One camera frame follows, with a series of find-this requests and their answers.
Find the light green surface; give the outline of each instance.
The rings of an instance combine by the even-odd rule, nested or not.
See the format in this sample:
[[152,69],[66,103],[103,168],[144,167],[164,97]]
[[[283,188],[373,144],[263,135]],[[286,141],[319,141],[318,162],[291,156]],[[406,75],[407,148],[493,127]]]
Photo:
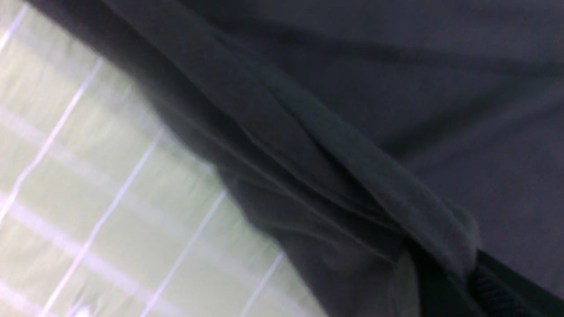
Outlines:
[[[0,36],[22,5],[0,0]],[[0,206],[98,59],[32,9],[11,34],[0,51]],[[103,62],[0,222],[0,316],[38,316],[147,153],[49,316],[77,301],[96,317],[140,316],[188,245],[148,316],[323,315],[285,257],[272,268],[279,248],[229,195],[219,200],[213,168],[166,132],[156,141],[162,131],[136,85]]]

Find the white grid lines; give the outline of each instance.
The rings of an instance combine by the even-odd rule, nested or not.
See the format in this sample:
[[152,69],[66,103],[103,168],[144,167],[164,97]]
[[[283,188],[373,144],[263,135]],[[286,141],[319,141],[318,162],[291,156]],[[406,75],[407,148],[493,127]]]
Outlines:
[[[16,116],[14,113],[3,110],[1,107],[0,124],[18,135],[22,138],[22,140],[36,146],[41,146],[46,139],[43,132],[22,118]],[[88,162],[81,161],[71,151],[57,142],[53,143],[47,155],[63,163],[69,170],[87,180],[89,183],[95,185],[107,195],[114,196],[119,190],[119,184],[117,182],[90,165]],[[176,240],[187,241],[192,236],[191,233],[177,221],[173,220],[162,210],[153,207],[148,201],[132,192],[125,193],[121,203],[123,206],[140,216],[141,219],[160,228],[164,234],[169,235]],[[28,227],[30,226],[30,223],[26,221],[20,222]],[[219,270],[229,274],[230,276],[235,277],[242,285],[254,288],[261,280],[260,276],[251,274],[238,261],[224,257],[219,249],[206,241],[201,241],[201,245],[195,247],[194,252],[197,256],[207,261],[207,263],[217,267]],[[97,263],[99,263],[100,266],[92,264],[90,268],[100,274],[100,276],[107,279],[108,275],[104,274],[104,270],[101,268],[104,266],[102,265],[103,262]],[[293,302],[286,295],[275,289],[265,289],[263,296],[280,308],[291,311],[294,316],[311,316],[311,313],[307,313],[303,307],[300,307],[299,304]],[[173,316],[174,314],[172,311],[173,310],[170,309],[167,316]]]
[[[6,197],[7,195],[0,191],[0,204],[4,203]],[[80,243],[74,241],[69,235],[58,228],[55,228],[43,218],[18,203],[15,203],[12,206],[9,211],[9,215],[11,219],[23,224],[39,237],[50,241],[54,247],[60,249],[69,257],[75,258],[81,249]],[[82,263],[92,272],[98,274],[117,288],[131,296],[134,296],[139,302],[147,303],[153,297],[153,293],[149,289],[143,288],[138,281],[104,262],[103,259],[93,252],[87,252],[82,260]],[[184,316],[180,308],[163,299],[161,299],[155,306],[155,310],[163,316]]]
[[82,248],[78,252],[76,258],[74,258],[74,261],[71,264],[70,268],[65,273],[65,275],[63,276],[63,278],[61,279],[61,281],[59,282],[59,284],[57,285],[57,287],[55,288],[55,290],[53,291],[53,293],[51,294],[51,296],[47,300],[47,303],[45,303],[45,306],[43,307],[43,310],[39,314],[39,317],[46,317],[47,316],[47,314],[49,313],[49,310],[51,309],[51,307],[53,306],[53,304],[57,300],[59,294],[61,293],[61,291],[63,290],[63,288],[67,284],[68,280],[73,275],[74,271],[76,270],[76,268],[78,267],[78,265],[82,261],[83,257],[86,255],[86,252],[88,252],[88,250],[90,249],[90,246],[94,242],[94,239],[96,238],[96,235],[98,234],[98,232],[102,228],[102,225],[112,215],[113,211],[115,210],[117,205],[120,203],[121,198],[123,197],[123,195],[125,194],[125,192],[129,188],[129,186],[131,185],[131,183],[133,182],[133,180],[135,179],[135,177],[137,176],[137,174],[139,173],[139,171],[141,170],[141,168],[143,167],[143,165],[145,164],[145,162],[147,161],[147,159],[149,158],[149,156],[151,155],[151,153],[153,152],[155,147],[157,146],[157,143],[161,139],[161,137],[162,137],[162,132],[160,132],[157,135],[157,137],[155,137],[154,141],[151,143],[151,145],[149,146],[149,148],[147,149],[147,151],[145,152],[145,154],[143,155],[141,160],[137,163],[137,165],[133,169],[133,172],[131,172],[131,174],[129,175],[129,177],[125,181],[125,184],[121,187],[121,189],[118,192],[116,198],[110,204],[108,210],[106,210],[106,212],[102,215],[100,220],[98,220],[98,222],[96,223],[96,225],[92,229],[92,232],[90,233],[90,236],[88,237],[88,240],[86,240],[86,242],[84,243],[84,245],[82,246]]
[[25,14],[28,13],[28,10],[29,10],[29,4],[24,3],[23,7],[21,7],[21,9],[20,9],[20,12],[18,12],[18,14],[16,16],[16,19],[14,20],[14,22],[12,22],[12,25],[10,25],[8,30],[6,32],[4,32],[4,35],[2,35],[2,38],[0,38],[0,52],[2,52],[4,47],[6,47],[6,45],[8,44],[8,41],[12,37],[12,34],[20,26],[20,22],[23,20]]
[[243,308],[243,311],[241,312],[240,317],[246,317],[247,316],[251,307],[253,307],[254,302],[257,300],[258,296],[262,293],[262,290],[265,288],[266,283],[268,283],[268,280],[270,280],[270,277],[272,276],[272,274],[274,274],[274,271],[276,271],[278,264],[280,264],[280,261],[282,261],[283,258],[284,258],[283,252],[280,252],[276,256],[276,258],[274,259],[274,262],[268,268],[268,271],[266,271],[266,273],[265,273],[264,277],[262,278],[261,282],[258,283],[257,288],[254,290],[253,294],[250,296],[249,300],[247,301],[245,308]]
[[29,174],[31,174],[31,172],[33,172],[33,170],[39,165],[41,160],[43,160],[43,158],[45,157],[45,154],[47,154],[47,151],[49,151],[49,149],[51,148],[53,142],[55,141],[55,138],[57,137],[57,135],[59,134],[59,132],[63,128],[63,125],[65,124],[65,122],[67,121],[69,116],[71,115],[71,113],[74,110],[76,104],[82,98],[82,95],[84,94],[85,90],[88,88],[88,85],[92,82],[92,80],[94,79],[94,76],[96,76],[96,73],[98,72],[98,70],[102,66],[102,62],[103,62],[103,59],[101,59],[101,58],[98,59],[98,61],[96,61],[96,64],[92,68],[92,71],[90,72],[90,74],[88,75],[86,80],[84,80],[84,82],[82,83],[82,85],[80,86],[78,91],[74,94],[70,103],[68,104],[65,111],[63,112],[63,115],[59,118],[57,124],[55,125],[55,127],[53,128],[51,133],[49,133],[49,136],[45,140],[45,143],[41,147],[39,153],[37,153],[37,156],[33,159],[33,161],[17,177],[16,183],[14,184],[14,187],[13,187],[13,189],[12,189],[12,191],[11,191],[9,197],[8,197],[8,200],[6,201],[6,203],[4,204],[2,209],[0,209],[0,224],[2,224],[2,220],[6,216],[6,213],[8,212],[8,210],[10,209],[10,207],[12,206],[14,201],[16,200],[17,195],[20,192],[21,185],[23,184],[25,179],[29,176]]
[[198,226],[198,229],[196,230],[196,232],[194,233],[194,235],[192,236],[192,238],[190,239],[190,241],[188,242],[188,244],[186,245],[184,250],[182,250],[182,252],[178,256],[178,259],[176,260],[176,262],[174,263],[174,265],[170,269],[170,272],[166,275],[166,277],[162,281],[161,285],[158,287],[157,291],[155,292],[155,295],[153,295],[153,298],[151,298],[151,300],[149,301],[149,303],[147,304],[147,306],[145,307],[145,309],[143,310],[141,315],[139,315],[139,317],[146,317],[147,314],[149,314],[149,312],[153,308],[153,305],[157,302],[159,296],[165,290],[166,286],[170,282],[170,279],[174,276],[177,269],[180,267],[180,265],[182,264],[182,262],[184,261],[184,259],[186,258],[186,256],[190,252],[190,250],[192,250],[192,247],[194,246],[194,244],[196,243],[196,241],[198,240],[198,238],[202,234],[204,228],[208,225],[208,222],[213,217],[215,211],[217,210],[217,208],[219,207],[219,205],[221,204],[221,202],[223,201],[225,196],[227,196],[227,190],[223,190],[219,194],[219,196],[217,197],[217,199],[215,200],[215,202],[211,206],[210,210],[206,214],[206,217],[204,218],[204,220],[202,220],[202,222]]
[[[41,310],[41,307],[36,303],[31,302],[25,296],[18,293],[15,289],[8,286],[4,281],[0,280],[0,298],[2,301],[12,306],[15,310],[21,312],[26,316],[35,316]],[[49,314],[49,317],[57,317],[54,314]]]

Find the cloth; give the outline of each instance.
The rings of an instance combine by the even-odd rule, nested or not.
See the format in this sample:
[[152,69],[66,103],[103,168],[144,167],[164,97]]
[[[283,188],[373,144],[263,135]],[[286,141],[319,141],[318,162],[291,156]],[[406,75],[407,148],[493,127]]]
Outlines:
[[[483,213],[479,221],[492,217],[481,221],[486,248],[495,255],[502,249],[501,259],[511,264],[511,256],[530,250],[535,263],[558,266],[554,250],[537,247],[561,240],[554,226],[562,217],[555,209],[562,203],[555,186],[562,173],[554,163],[562,154],[555,133],[562,117],[557,3],[352,3],[320,9],[325,19],[307,14],[319,7],[310,2],[295,4],[302,16],[285,10],[286,3],[228,10],[335,39],[313,48],[278,28],[273,36],[245,30],[245,23],[233,28],[237,19],[222,24],[216,3],[32,3],[148,89],[171,129],[223,170],[249,220],[278,239],[330,316],[394,314],[402,296],[390,292],[396,285],[390,277],[405,239],[464,281],[479,242],[471,215],[455,203]],[[292,77],[186,5],[203,15],[209,9],[210,20]],[[323,29],[338,14],[350,20]],[[343,39],[365,43],[355,48]],[[349,45],[352,55],[343,49]],[[512,179],[523,169],[530,173]],[[531,177],[543,180],[535,183],[538,191],[530,190]],[[492,190],[497,184],[501,189]],[[545,208],[531,214],[539,198]],[[500,226],[499,219],[512,223]],[[528,230],[538,240],[515,253],[509,246],[515,240],[507,237],[531,221],[540,222]]]
[[49,317],[139,317],[150,303],[148,317],[325,316],[123,71],[22,1],[0,0],[0,38],[2,317],[37,317],[59,284]]

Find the dark gray fabric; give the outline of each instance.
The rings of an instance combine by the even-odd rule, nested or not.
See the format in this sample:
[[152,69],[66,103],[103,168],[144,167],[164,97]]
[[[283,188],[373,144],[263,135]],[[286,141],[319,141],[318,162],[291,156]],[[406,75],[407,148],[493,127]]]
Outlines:
[[31,2],[239,180],[331,317],[397,315],[410,239],[463,284],[478,239],[462,207],[486,250],[564,296],[557,1]]

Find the black strap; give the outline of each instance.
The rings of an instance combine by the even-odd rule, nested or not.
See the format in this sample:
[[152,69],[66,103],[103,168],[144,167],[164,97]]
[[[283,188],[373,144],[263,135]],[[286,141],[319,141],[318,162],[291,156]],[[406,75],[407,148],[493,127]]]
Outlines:
[[564,316],[564,301],[482,251],[470,292],[490,317]]
[[422,317],[564,316],[564,301],[483,251],[465,287],[420,246],[409,248],[417,266]]

